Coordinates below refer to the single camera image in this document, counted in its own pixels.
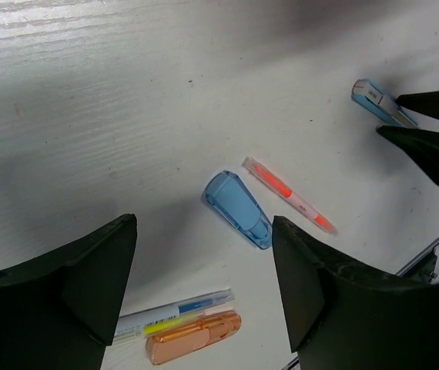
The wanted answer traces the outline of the blue white pen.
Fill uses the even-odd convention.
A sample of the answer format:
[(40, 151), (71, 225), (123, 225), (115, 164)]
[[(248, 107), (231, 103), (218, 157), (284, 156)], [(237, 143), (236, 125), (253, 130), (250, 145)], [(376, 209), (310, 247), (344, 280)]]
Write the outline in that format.
[(394, 97), (369, 79), (358, 79), (354, 83), (351, 99), (388, 126), (419, 128), (414, 119), (396, 103)]

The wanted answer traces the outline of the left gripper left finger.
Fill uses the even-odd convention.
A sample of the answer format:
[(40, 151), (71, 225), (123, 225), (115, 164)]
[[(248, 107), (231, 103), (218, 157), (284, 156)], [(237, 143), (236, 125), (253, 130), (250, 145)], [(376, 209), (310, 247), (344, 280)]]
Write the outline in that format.
[(137, 241), (123, 214), (0, 270), (0, 369), (99, 369), (113, 342)]

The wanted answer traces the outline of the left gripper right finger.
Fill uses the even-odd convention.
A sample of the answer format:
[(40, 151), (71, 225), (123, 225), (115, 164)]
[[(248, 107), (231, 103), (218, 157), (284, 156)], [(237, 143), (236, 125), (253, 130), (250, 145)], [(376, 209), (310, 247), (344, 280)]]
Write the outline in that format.
[(371, 267), (281, 216), (273, 256), (301, 368), (439, 369), (439, 283)]

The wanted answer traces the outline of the blue correction tape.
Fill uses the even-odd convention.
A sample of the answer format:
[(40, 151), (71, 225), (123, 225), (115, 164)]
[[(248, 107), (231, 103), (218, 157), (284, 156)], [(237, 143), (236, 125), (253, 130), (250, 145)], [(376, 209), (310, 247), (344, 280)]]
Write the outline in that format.
[(207, 184), (203, 200), (260, 250), (272, 246), (272, 224), (240, 177), (224, 170)]

